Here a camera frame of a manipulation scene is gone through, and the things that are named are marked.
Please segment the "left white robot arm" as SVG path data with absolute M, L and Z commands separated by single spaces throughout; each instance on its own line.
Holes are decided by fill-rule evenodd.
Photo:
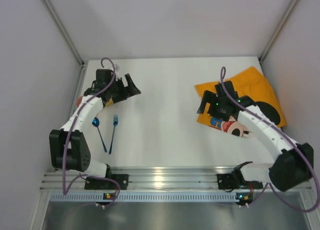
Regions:
M 139 95 L 130 74 L 118 77 L 110 69 L 97 69 L 91 87 L 70 119 L 58 130 L 49 134 L 51 164 L 56 169 L 79 171 L 91 176 L 108 178 L 111 167 L 92 159 L 93 151 L 85 138 L 96 115 L 106 106 Z

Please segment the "pink plastic cup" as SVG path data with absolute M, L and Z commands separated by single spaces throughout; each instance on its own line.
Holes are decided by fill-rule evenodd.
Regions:
M 83 99 L 83 97 L 82 96 L 80 96 L 77 100 L 76 100 L 76 108 L 78 108 L 79 107 L 79 105 L 81 104 L 81 102 L 82 102 L 82 99 Z

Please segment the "orange Mickey Mouse placemat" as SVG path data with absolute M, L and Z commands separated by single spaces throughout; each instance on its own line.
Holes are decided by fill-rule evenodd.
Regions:
M 230 78 L 229 81 L 233 83 L 238 96 L 249 96 L 257 103 L 264 115 L 273 121 L 277 127 L 283 128 L 287 125 L 273 88 L 255 67 L 251 66 L 247 68 Z M 223 121 L 204 113 L 198 115 L 197 122 L 234 136 L 243 138 L 253 137 L 252 132 L 233 117 L 230 117 L 228 121 Z

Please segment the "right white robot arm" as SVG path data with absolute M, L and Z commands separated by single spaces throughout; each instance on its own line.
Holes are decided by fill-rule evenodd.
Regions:
M 252 160 L 237 166 L 246 182 L 272 183 L 285 192 L 312 178 L 314 150 L 310 144 L 300 144 L 276 126 L 249 96 L 238 96 L 231 81 L 215 85 L 215 92 L 204 91 L 198 114 L 208 114 L 227 121 L 233 117 L 248 128 L 266 148 L 266 163 Z

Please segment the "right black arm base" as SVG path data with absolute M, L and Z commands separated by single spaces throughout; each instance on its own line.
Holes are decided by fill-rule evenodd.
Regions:
M 226 174 L 217 174 L 217 183 L 219 190 L 240 190 L 248 189 L 253 190 L 262 189 L 264 186 L 261 182 L 258 181 L 246 181 L 241 174 L 236 173 L 226 173 Z

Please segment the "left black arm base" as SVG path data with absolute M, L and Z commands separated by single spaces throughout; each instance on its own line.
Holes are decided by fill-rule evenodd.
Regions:
M 121 190 L 126 190 L 129 183 L 129 175 L 128 174 L 112 174 L 111 179 L 116 181 Z M 85 190 L 117 190 L 118 187 L 114 182 L 107 180 L 98 180 L 92 177 L 87 177 L 85 186 Z

